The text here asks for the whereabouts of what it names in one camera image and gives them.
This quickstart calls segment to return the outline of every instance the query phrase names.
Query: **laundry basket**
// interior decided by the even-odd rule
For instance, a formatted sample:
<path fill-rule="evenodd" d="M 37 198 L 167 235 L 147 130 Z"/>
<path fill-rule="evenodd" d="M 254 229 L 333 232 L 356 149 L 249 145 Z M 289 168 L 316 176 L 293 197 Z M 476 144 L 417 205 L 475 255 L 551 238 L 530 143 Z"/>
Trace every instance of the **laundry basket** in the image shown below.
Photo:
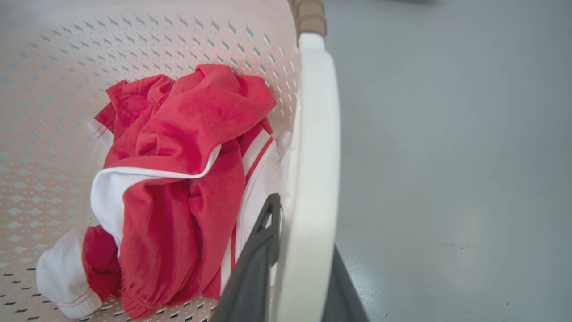
<path fill-rule="evenodd" d="M 319 321 L 332 262 L 339 107 L 319 0 L 3 0 L 0 3 L 0 316 L 65 321 L 39 294 L 39 255 L 75 225 L 96 225 L 90 184 L 105 159 L 86 122 L 105 89 L 197 64 L 263 77 L 276 133 L 294 131 L 272 318 Z M 199 297 L 152 321 L 203 322 Z M 114 298 L 82 321 L 128 321 Z"/>

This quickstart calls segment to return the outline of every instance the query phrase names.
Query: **basket handle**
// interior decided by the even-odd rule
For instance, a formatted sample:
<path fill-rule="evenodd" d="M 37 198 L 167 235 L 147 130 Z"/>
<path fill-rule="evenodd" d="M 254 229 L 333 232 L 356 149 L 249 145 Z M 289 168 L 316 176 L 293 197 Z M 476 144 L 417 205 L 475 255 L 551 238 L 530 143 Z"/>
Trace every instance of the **basket handle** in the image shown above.
<path fill-rule="evenodd" d="M 289 2 L 298 36 L 301 33 L 316 33 L 322 37 L 328 34 L 322 0 L 289 0 Z"/>

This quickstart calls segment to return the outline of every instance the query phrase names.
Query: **gray floor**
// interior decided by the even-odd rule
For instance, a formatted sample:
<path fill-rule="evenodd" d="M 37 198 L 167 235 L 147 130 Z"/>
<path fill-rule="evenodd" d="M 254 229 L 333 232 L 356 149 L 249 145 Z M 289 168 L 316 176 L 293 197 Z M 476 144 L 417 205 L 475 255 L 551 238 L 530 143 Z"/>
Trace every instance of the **gray floor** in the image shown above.
<path fill-rule="evenodd" d="M 325 4 L 371 320 L 571 321 L 572 1 Z"/>

